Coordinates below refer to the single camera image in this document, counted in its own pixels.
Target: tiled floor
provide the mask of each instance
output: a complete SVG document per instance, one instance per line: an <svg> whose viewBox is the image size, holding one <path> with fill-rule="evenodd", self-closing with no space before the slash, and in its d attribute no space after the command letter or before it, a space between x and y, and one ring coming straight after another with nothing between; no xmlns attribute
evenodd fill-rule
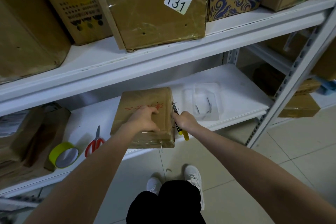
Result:
<svg viewBox="0 0 336 224"><path fill-rule="evenodd" d="M313 118L301 118L271 128L255 150L270 158L336 205L336 107ZM243 142L254 128L252 120L218 131ZM234 180L196 139L176 143L175 149L151 151L120 165L95 224L125 224L128 207L156 173L162 181L182 179L185 164L202 176L207 223L273 223L262 207ZM45 197L52 186L44 188Z"/></svg>

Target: right hand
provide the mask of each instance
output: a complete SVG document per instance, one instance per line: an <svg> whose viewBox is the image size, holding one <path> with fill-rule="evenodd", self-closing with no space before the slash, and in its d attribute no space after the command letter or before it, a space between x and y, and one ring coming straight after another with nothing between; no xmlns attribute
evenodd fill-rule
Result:
<svg viewBox="0 0 336 224"><path fill-rule="evenodd" d="M187 132L193 131L195 128L200 126L196 121L195 117L186 111L182 112L181 115L173 112L172 116L176 121L176 124Z"/></svg>

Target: white sneaker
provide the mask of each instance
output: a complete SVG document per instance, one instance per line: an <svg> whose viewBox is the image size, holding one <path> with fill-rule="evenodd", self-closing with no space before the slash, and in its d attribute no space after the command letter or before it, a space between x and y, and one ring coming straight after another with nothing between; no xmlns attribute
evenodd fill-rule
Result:
<svg viewBox="0 0 336 224"><path fill-rule="evenodd" d="M154 194L159 195L159 191L161 189L162 183L160 182L160 180L156 177L151 177L148 182L147 182L147 186L146 189L149 192L153 192Z"/></svg>
<svg viewBox="0 0 336 224"><path fill-rule="evenodd" d="M184 170L184 178L186 181L190 182L192 185L198 188L201 194L201 207L202 210L204 210L204 198L203 198L202 179L200 172L196 167L188 165Z"/></svg>

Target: yellow tape roll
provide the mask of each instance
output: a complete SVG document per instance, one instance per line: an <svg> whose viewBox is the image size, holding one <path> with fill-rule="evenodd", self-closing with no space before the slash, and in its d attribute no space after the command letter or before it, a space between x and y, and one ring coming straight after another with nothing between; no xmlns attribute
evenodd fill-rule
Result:
<svg viewBox="0 0 336 224"><path fill-rule="evenodd" d="M75 162L78 154L78 149L72 143L63 142L53 148L49 160L57 168L66 168Z"/></svg>

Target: forearm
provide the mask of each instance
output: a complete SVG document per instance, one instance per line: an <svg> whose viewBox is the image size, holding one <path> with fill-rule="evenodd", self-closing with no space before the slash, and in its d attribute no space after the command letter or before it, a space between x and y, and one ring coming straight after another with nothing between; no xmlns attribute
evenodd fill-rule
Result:
<svg viewBox="0 0 336 224"><path fill-rule="evenodd" d="M202 126L189 131L266 210L274 222L335 223L335 209L263 155Z"/></svg>
<svg viewBox="0 0 336 224"><path fill-rule="evenodd" d="M131 125L124 124L113 137L57 184L25 223L93 223L136 133Z"/></svg>

